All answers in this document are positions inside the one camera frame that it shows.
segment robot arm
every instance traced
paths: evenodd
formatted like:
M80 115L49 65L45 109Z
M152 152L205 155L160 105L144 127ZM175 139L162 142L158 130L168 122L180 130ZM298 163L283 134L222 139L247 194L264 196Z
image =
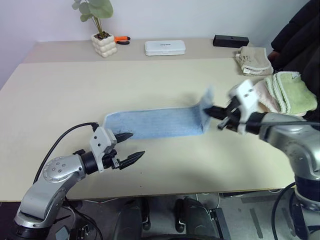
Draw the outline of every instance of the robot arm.
M145 152L136 152L126 160L115 159L114 149L132 133L114 135L98 127L90 140L90 150L79 150L70 156L56 157L47 162L36 183L24 195L14 218L12 235L8 239L45 239L56 220L67 192L87 174L104 169L123 169L134 164Z
M235 86L229 97L231 101L226 108L212 106L205 112L222 120L218 125L220 130L226 127L240 134L259 135L261 140L286 154L294 172L295 195L299 201L293 208L293 216L300 221L295 228L297 235L306 239L304 236L310 235L306 226L320 225L320 131L309 124L301 124L300 117L257 112L258 96L249 80Z

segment green towel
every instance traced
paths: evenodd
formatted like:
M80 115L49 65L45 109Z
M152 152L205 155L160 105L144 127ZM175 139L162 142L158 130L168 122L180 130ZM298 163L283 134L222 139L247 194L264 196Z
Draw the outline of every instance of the green towel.
M284 114L300 114L317 108L316 96L310 92L301 80L299 72L280 71L273 75L272 84L267 81L267 87Z

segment orange pliers handle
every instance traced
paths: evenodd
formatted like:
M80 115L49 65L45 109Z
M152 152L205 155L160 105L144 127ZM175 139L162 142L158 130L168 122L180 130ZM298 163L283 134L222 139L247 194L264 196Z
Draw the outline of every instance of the orange pliers handle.
M129 36L115 36L114 37L114 41L116 44L120 44L120 45L128 45L130 42L128 40L130 40L131 38Z

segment table surface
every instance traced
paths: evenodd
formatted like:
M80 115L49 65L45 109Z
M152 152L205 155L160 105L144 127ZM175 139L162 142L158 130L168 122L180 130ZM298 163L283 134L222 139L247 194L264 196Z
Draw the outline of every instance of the table surface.
M51 145L71 126L102 124L106 114L118 111L192 106L209 86L214 103L225 106L228 90L248 78L231 58L235 49L212 47L208 39L186 39L185 55L163 57L144 56L143 42L119 46L107 59L97 56L88 41L35 46L0 91L0 201L22 199ZM202 52L190 46L192 42L203 43ZM262 190L294 180L282 152L256 135L219 131L218 123L213 119L199 136L117 144L120 159L146 153L124 170L88 175L68 197ZM90 127L73 131L51 158L88 150L91 135Z

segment blue cloth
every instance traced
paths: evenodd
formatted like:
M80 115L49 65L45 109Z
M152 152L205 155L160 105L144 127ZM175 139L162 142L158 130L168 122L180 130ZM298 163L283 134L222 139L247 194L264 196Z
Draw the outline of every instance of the blue cloth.
M133 133L132 139L201 135L209 127L204 109L213 105L212 99L209 88L194 106L115 112L105 116L103 126L114 134Z

